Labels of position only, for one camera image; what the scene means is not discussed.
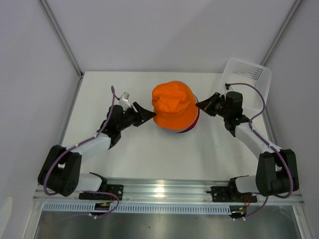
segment orange fabric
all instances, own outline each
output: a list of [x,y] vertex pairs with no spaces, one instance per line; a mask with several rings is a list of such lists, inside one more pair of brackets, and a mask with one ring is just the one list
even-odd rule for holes
[[171,81],[158,85],[152,92],[154,122],[163,128],[179,130],[190,126],[198,109],[191,89],[183,82]]

